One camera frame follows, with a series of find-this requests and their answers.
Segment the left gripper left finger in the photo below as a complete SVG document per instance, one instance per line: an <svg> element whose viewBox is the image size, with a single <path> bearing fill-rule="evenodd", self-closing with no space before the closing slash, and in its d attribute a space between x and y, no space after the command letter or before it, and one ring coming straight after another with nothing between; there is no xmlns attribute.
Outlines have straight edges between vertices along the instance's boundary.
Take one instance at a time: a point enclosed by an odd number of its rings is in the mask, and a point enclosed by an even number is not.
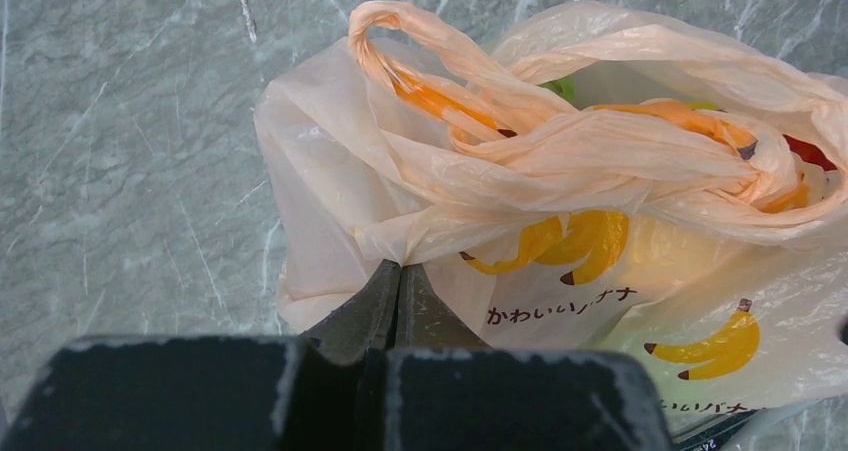
<svg viewBox="0 0 848 451"><path fill-rule="evenodd" d="M383 260L361 290L302 332L330 362L348 365L394 341L401 266Z"/></svg>

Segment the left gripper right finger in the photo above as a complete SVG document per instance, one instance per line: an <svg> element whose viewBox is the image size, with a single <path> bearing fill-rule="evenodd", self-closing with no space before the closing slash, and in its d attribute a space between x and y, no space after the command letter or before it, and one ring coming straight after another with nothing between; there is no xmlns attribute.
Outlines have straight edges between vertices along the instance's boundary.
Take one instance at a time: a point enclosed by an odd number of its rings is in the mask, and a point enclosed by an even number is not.
<svg viewBox="0 0 848 451"><path fill-rule="evenodd" d="M422 265L401 271L397 356L472 356L490 347L437 296Z"/></svg>

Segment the orange banana-print plastic bag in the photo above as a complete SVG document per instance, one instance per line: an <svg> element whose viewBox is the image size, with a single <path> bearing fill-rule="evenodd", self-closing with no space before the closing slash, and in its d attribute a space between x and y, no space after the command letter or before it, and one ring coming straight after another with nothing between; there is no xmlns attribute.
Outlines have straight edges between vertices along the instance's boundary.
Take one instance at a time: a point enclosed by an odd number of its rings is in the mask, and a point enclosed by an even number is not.
<svg viewBox="0 0 848 451"><path fill-rule="evenodd" d="M574 104L540 87L568 77ZM847 391L847 82L643 11L566 3L492 52L406 2L254 113L305 331L383 260L498 347L638 360L670 415ZM783 135L817 146L803 162Z"/></svg>

